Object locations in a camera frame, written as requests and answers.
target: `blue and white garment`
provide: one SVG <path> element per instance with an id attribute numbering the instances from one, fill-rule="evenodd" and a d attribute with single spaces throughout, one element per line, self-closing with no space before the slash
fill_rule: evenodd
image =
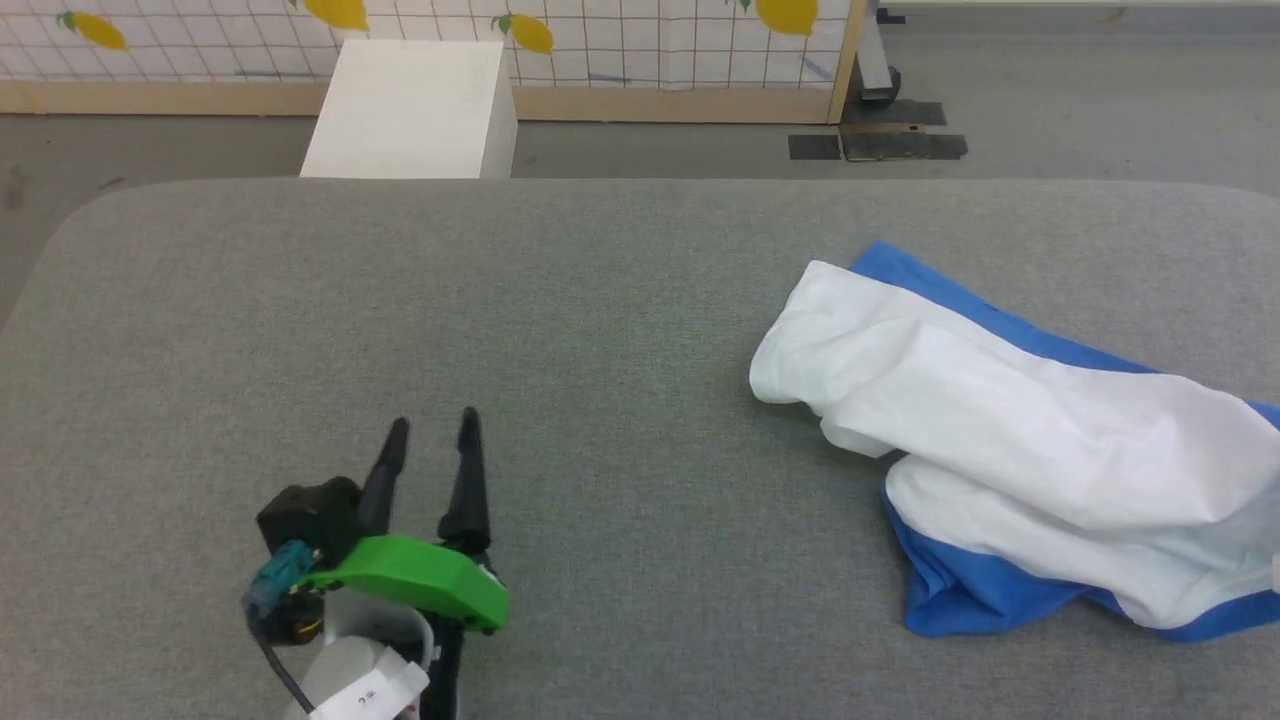
<path id="1" fill-rule="evenodd" d="M 1280 409 L 1042 332 L 876 245 L 810 263 L 751 361 L 884 484 L 906 625 L 998 633 L 1085 597 L 1174 641 L 1280 620 Z"/>

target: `wooden frame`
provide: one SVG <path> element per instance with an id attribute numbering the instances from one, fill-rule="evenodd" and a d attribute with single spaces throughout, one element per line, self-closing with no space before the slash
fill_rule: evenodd
<path id="1" fill-rule="evenodd" d="M 515 87 L 521 120 L 835 124 L 849 94 L 865 0 L 852 0 L 835 90 Z M 324 83 L 0 82 L 0 113 L 317 115 Z"/>

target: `yellow lemon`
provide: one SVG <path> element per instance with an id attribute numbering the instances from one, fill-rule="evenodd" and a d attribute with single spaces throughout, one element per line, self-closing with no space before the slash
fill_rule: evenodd
<path id="1" fill-rule="evenodd" d="M 751 0 L 742 0 L 745 10 Z M 818 19 L 818 0 L 756 0 L 764 27 L 782 35 L 813 35 L 813 22 Z"/>
<path id="2" fill-rule="evenodd" d="M 511 36 L 516 38 L 516 42 L 531 53 L 550 55 L 552 47 L 556 45 L 556 38 L 552 36 L 552 31 L 543 24 L 543 20 L 531 15 L 507 13 L 506 15 L 494 18 L 493 22 L 489 23 L 489 27 L 493 26 L 498 26 L 498 29 L 500 29 L 503 35 L 511 32 Z"/>
<path id="3" fill-rule="evenodd" d="M 289 0 L 294 8 L 298 0 Z M 306 0 L 307 10 L 320 22 L 338 29 L 369 32 L 365 0 Z"/>
<path id="4" fill-rule="evenodd" d="M 88 13 L 59 13 L 54 17 L 54 20 L 72 32 L 79 31 L 93 45 L 101 45 L 109 50 L 129 49 L 129 44 L 124 41 L 120 31 L 97 15 L 90 15 Z"/>

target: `gray table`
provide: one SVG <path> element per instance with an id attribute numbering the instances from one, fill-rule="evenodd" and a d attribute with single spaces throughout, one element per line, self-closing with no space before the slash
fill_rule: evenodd
<path id="1" fill-rule="evenodd" d="M 255 511 L 413 423 L 429 538 L 480 407 L 508 630 L 468 717 L 1263 717 L 1280 632 L 1076 605 L 902 626 L 882 470 L 746 368 L 804 263 L 882 238 L 1043 327 L 1280 401 L 1280 204 L 1087 182 L 219 181 L 109 196 L 0 336 L 0 715 L 274 717 Z M 308 652 L 291 651 L 301 671 Z"/>

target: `lemon patterned fabric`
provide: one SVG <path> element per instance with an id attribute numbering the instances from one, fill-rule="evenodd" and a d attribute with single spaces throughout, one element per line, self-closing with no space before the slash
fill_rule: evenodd
<path id="1" fill-rule="evenodd" d="M 0 81 L 325 82 L 347 38 L 500 41 L 534 87 L 829 91 L 850 0 L 0 3 Z"/>

